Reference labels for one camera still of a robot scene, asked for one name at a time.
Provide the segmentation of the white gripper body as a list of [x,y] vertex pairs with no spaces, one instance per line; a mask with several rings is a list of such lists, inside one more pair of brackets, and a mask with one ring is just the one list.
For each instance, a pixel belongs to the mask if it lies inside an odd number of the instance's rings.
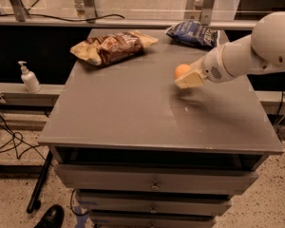
[[213,83],[223,83],[234,79],[223,63],[225,46],[218,46],[210,50],[202,60],[202,72]]

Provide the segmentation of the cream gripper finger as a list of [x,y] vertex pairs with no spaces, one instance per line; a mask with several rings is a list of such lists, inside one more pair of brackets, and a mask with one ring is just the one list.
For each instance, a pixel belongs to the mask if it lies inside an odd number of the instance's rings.
[[199,58],[196,62],[190,64],[190,67],[193,71],[202,71],[202,62],[203,59]]
[[177,72],[175,74],[175,84],[178,88],[192,88],[204,85],[204,77],[197,71]]

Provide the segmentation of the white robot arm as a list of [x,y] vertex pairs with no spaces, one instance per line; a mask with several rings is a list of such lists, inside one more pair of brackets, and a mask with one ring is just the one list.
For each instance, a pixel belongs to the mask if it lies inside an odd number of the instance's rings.
[[211,49],[177,76],[178,88],[232,81],[243,75],[264,75],[285,71],[285,11],[259,20],[252,33]]

